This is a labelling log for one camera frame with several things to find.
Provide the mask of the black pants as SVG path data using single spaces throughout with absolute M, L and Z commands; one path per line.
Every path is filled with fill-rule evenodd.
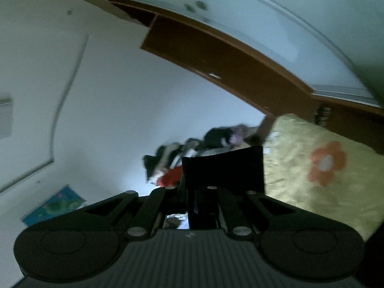
M 192 230 L 217 229 L 219 215 L 227 226 L 240 226 L 249 192 L 265 193 L 261 145 L 204 157 L 182 159 L 186 210 Z

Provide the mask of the blue poster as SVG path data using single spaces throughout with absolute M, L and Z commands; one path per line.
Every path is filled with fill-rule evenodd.
M 67 185 L 24 216 L 21 221 L 26 226 L 32 226 L 80 209 L 85 204 L 86 200 Z

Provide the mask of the yellow carrot print bedsheet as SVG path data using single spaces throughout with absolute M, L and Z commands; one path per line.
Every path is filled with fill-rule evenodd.
M 288 114 L 264 142 L 265 193 L 349 225 L 368 240 L 383 223 L 383 155 Z

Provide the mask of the pile of clothes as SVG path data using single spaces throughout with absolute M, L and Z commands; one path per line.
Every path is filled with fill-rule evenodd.
M 160 187 L 177 186 L 182 177 L 184 157 L 205 157 L 227 153 L 258 144 L 258 126 L 214 127 L 202 139 L 189 138 L 185 142 L 161 145 L 154 155 L 144 155 L 146 181 Z

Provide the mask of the brown wooden door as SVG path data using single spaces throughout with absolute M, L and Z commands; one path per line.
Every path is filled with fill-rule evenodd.
M 141 48 L 192 71 L 270 116 L 295 114 L 311 121 L 318 103 L 298 77 L 239 40 L 158 6 L 107 0 L 123 11 L 154 14 Z

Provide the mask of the white wardrobe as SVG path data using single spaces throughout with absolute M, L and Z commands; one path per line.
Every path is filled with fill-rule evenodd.
M 251 46 L 317 96 L 383 105 L 383 0 L 133 0 Z

